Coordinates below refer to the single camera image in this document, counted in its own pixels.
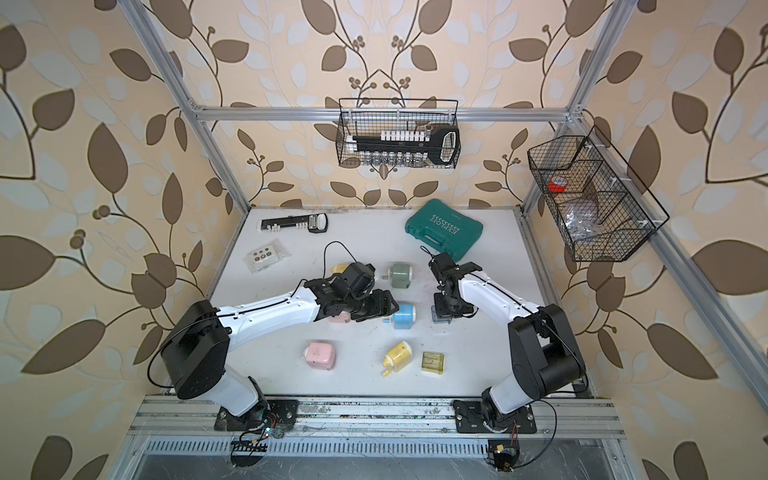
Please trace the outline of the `blue clear sharpener tray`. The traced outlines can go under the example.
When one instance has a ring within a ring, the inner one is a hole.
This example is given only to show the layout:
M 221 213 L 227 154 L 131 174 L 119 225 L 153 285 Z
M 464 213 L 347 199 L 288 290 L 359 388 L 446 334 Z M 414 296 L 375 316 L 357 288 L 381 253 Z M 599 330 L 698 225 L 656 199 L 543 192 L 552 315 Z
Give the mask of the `blue clear sharpener tray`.
M 440 316 L 434 306 L 431 307 L 432 321 L 435 324 L 450 324 L 453 320 L 452 317 Z

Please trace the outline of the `pink pencil sharpener row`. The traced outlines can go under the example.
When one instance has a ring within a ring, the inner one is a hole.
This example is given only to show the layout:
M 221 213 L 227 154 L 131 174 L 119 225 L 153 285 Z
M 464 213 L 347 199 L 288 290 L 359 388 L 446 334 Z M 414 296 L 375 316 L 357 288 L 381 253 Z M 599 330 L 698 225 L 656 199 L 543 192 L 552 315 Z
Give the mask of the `pink pencil sharpener row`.
M 335 346 L 328 342 L 310 342 L 303 352 L 303 358 L 308 366 L 319 370 L 332 370 L 336 357 Z
M 331 323 L 346 324 L 351 321 L 351 315 L 349 312 L 342 311 L 339 315 L 329 318 Z

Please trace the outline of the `blue pencil sharpener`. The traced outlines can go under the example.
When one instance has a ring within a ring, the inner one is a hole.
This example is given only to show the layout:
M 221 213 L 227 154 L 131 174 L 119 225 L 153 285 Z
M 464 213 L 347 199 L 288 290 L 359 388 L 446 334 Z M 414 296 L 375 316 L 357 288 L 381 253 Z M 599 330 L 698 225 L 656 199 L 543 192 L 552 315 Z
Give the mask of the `blue pencil sharpener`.
M 410 303 L 401 303 L 399 309 L 384 318 L 384 322 L 391 324 L 395 330 L 410 330 L 416 320 L 416 308 Z

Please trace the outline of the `green pencil sharpener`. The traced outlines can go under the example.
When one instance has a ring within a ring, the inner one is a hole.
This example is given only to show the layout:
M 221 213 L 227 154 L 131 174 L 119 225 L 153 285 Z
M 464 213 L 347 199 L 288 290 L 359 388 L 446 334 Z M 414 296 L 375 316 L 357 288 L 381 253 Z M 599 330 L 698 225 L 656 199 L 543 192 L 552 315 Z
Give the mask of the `green pencil sharpener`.
M 403 262 L 392 263 L 382 279 L 389 281 L 395 289 L 408 289 L 413 281 L 413 267 Z

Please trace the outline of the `pink pencil sharpener front row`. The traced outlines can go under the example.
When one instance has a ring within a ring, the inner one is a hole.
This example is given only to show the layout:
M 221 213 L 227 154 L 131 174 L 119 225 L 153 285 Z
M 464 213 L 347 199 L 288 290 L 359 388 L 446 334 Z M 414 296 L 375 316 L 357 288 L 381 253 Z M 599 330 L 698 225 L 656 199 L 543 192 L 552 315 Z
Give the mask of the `pink pencil sharpener front row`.
M 308 366 L 319 370 L 332 370 L 336 357 L 335 346 L 328 342 L 310 342 L 303 352 L 303 358 Z

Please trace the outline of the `yellow pencil sharpener front row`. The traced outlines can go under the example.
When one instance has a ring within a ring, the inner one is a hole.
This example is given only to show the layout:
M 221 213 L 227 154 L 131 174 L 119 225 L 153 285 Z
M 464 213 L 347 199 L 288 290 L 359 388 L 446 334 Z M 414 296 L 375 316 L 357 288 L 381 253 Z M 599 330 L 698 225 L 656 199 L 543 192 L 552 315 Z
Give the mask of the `yellow pencil sharpener front row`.
M 382 361 L 383 371 L 381 375 L 386 377 L 392 373 L 399 372 L 410 364 L 413 359 L 413 351 L 407 341 L 401 341 L 392 347 Z

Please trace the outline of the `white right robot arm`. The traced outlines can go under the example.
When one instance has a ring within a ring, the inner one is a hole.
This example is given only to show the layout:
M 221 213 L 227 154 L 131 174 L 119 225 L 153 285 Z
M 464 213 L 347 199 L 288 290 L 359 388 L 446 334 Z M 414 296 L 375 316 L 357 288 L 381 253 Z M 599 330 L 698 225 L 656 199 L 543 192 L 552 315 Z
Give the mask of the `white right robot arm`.
M 561 307 L 527 301 L 500 286 L 479 265 L 459 265 L 447 253 L 433 255 L 429 269 L 438 286 L 436 317 L 483 313 L 508 334 L 512 371 L 481 394 L 487 424 L 497 427 L 521 408 L 585 377 L 583 357 Z

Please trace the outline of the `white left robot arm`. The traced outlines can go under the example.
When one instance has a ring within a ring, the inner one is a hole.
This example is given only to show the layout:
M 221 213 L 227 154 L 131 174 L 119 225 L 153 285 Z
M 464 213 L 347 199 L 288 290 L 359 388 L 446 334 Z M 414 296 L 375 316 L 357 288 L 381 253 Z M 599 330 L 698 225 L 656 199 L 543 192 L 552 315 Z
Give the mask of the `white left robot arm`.
M 363 322 L 398 311 L 392 293 L 375 287 L 373 265 L 353 262 L 341 274 L 302 280 L 294 291 L 266 300 L 226 307 L 196 302 L 159 355 L 178 399 L 204 399 L 243 417 L 264 403 L 263 394 L 253 378 L 228 365 L 230 352 L 267 334 L 343 313 Z

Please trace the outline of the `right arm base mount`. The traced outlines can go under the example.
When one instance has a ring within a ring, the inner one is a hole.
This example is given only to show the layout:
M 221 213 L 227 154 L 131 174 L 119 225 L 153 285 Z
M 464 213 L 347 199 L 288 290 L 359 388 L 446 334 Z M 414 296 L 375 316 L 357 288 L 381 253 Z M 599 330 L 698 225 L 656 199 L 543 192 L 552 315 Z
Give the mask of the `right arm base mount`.
M 452 402 L 457 432 L 460 434 L 534 434 L 535 418 L 530 406 L 522 406 L 510 413 L 502 413 L 493 403 L 490 389 L 484 390 L 477 401 Z

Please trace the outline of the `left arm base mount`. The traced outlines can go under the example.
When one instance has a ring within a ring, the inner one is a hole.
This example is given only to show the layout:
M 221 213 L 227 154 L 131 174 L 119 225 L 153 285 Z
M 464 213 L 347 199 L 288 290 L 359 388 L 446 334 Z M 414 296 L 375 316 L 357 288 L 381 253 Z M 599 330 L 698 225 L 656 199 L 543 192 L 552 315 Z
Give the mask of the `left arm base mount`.
M 214 423 L 216 431 L 246 432 L 269 430 L 271 436 L 281 438 L 294 428 L 297 420 L 298 400 L 268 400 L 257 383 L 254 384 L 257 403 L 241 416 L 233 416 L 221 407 Z

